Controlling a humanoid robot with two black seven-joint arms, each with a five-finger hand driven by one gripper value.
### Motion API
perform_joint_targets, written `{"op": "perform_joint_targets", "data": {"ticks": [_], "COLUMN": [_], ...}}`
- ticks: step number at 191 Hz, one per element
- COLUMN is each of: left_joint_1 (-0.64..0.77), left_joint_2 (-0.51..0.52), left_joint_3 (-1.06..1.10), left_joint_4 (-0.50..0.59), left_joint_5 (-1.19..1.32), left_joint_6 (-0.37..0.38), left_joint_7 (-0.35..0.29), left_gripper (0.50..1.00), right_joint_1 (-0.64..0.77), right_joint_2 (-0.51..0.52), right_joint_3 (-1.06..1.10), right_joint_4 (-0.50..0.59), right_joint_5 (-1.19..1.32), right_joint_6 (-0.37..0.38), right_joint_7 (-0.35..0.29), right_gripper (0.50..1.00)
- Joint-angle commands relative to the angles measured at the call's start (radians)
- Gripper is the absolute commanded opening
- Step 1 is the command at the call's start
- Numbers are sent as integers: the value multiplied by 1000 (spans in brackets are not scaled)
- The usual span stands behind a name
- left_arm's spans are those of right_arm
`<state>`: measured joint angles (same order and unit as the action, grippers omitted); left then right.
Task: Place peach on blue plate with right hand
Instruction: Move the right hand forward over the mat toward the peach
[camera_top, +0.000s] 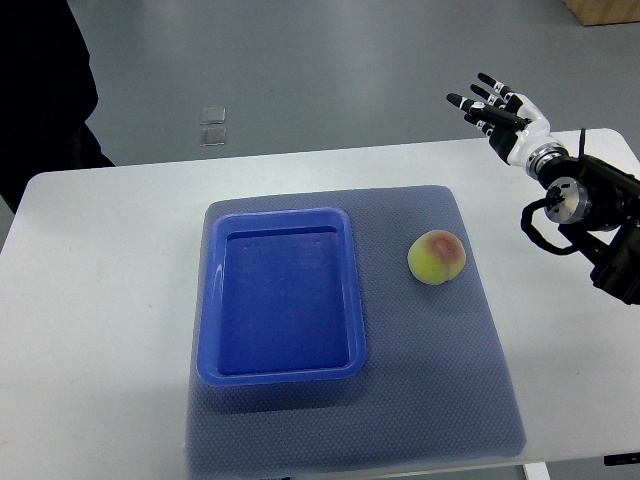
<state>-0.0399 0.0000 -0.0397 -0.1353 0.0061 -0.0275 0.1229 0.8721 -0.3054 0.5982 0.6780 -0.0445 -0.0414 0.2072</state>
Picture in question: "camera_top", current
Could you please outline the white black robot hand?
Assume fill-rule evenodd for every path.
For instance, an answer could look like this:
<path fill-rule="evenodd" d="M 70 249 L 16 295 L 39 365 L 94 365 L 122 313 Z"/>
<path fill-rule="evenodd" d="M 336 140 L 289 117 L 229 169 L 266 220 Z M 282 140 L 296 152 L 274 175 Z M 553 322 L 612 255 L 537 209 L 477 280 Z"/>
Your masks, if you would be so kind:
<path fill-rule="evenodd" d="M 482 85 L 470 86 L 475 97 L 448 93 L 446 100 L 488 138 L 504 163 L 524 167 L 534 150 L 553 143 L 549 121 L 526 95 L 485 73 L 477 77 Z"/>

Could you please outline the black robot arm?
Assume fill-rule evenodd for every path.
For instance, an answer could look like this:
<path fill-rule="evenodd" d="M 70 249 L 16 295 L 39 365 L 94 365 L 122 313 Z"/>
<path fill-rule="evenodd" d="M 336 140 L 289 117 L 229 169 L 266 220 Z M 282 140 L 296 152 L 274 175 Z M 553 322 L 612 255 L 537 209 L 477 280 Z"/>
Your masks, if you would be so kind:
<path fill-rule="evenodd" d="M 593 265 L 594 287 L 628 305 L 639 303 L 639 180 L 579 147 L 571 157 L 548 147 L 527 163 L 545 196 L 527 205 L 520 227 L 540 249 L 557 256 L 581 253 Z M 549 242 L 533 224 L 542 210 L 569 244 Z"/>

